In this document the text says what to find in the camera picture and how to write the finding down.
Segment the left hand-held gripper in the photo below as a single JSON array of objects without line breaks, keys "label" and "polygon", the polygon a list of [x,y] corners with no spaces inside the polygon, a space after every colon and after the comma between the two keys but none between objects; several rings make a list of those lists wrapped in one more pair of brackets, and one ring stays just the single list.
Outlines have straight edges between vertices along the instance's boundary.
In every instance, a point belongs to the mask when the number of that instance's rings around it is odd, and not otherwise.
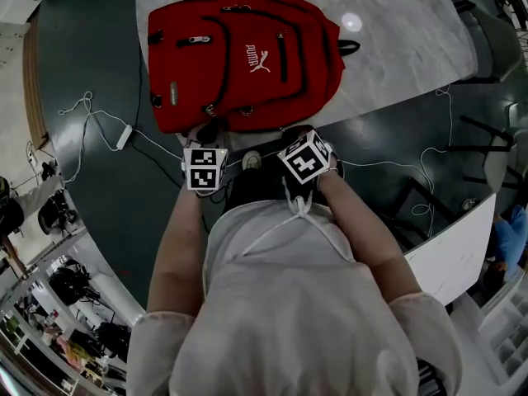
[{"label": "left hand-held gripper", "polygon": [[186,137],[181,161],[187,189],[218,191],[224,179],[228,155],[221,122],[195,127]]}]

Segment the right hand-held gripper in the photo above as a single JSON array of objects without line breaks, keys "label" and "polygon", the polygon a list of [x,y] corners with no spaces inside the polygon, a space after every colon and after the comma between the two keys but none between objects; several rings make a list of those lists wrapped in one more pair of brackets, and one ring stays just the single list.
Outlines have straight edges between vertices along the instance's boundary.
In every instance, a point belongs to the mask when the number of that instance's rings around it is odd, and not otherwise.
[{"label": "right hand-held gripper", "polygon": [[344,178],[344,167],[334,148],[311,125],[290,127],[281,139],[285,147],[277,157],[301,185],[330,171]]}]

